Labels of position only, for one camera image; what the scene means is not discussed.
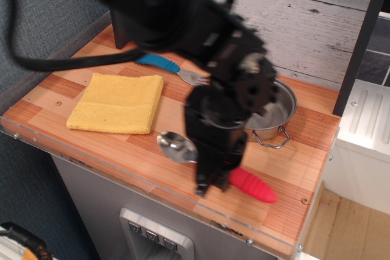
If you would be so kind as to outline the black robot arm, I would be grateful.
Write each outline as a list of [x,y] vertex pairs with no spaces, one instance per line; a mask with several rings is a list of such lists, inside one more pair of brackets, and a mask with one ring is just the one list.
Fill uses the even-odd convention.
[[210,74],[185,103],[186,135],[198,151],[197,194],[241,163],[244,128],[277,100],[263,42],[231,12],[233,0],[101,0],[126,17],[143,51],[173,52]]

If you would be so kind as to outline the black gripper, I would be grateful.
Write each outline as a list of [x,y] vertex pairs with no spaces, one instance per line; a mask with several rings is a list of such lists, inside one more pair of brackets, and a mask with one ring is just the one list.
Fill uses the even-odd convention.
[[246,146],[246,121],[231,97],[210,86],[197,86],[188,96],[185,127],[198,151],[198,196],[204,197],[212,185],[222,192],[228,190],[230,170],[239,166]]

